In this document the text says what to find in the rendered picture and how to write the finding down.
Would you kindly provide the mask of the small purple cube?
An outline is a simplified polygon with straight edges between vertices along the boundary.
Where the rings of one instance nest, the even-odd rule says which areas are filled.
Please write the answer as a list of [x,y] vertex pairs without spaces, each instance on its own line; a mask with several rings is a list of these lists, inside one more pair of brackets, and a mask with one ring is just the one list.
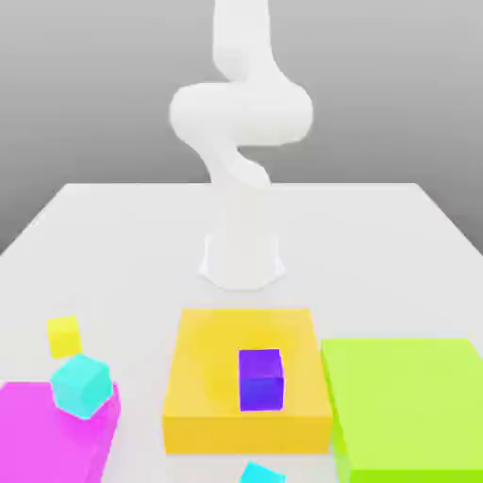
[[283,409],[285,377],[279,348],[239,351],[241,411]]

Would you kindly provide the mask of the small yellow cube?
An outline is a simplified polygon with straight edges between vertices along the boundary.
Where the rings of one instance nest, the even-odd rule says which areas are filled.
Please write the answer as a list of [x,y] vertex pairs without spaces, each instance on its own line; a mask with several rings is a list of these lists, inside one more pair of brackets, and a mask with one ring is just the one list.
[[48,319],[46,330],[52,358],[65,358],[82,352],[79,325],[75,315]]

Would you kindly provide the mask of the small cyan cube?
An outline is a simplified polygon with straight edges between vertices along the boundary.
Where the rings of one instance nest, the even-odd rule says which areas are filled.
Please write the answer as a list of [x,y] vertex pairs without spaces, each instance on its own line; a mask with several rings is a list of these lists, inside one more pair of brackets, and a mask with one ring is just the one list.
[[254,462],[248,462],[239,483],[286,483],[286,476]]
[[89,420],[113,394],[109,366],[84,354],[72,356],[50,380],[57,408]]

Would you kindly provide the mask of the large orange box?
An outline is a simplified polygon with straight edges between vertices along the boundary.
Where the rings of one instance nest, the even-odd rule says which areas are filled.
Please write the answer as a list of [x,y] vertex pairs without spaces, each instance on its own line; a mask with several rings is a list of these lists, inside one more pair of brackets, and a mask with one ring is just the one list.
[[[280,352],[280,410],[240,409],[239,353],[253,349]],[[167,453],[326,454],[332,425],[309,310],[182,310],[162,411]]]

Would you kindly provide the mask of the large lime green box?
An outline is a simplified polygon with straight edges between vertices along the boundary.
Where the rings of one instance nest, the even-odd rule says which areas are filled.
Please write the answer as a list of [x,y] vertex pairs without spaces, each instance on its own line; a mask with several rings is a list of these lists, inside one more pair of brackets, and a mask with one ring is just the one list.
[[483,358],[452,339],[326,339],[339,483],[483,483]]

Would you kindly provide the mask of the large magenta box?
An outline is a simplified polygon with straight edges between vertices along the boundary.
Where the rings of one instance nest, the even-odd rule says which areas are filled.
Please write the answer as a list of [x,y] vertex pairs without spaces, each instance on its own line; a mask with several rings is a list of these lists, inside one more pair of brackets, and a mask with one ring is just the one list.
[[0,389],[0,483],[102,483],[121,412],[117,388],[89,420],[54,403],[48,382]]

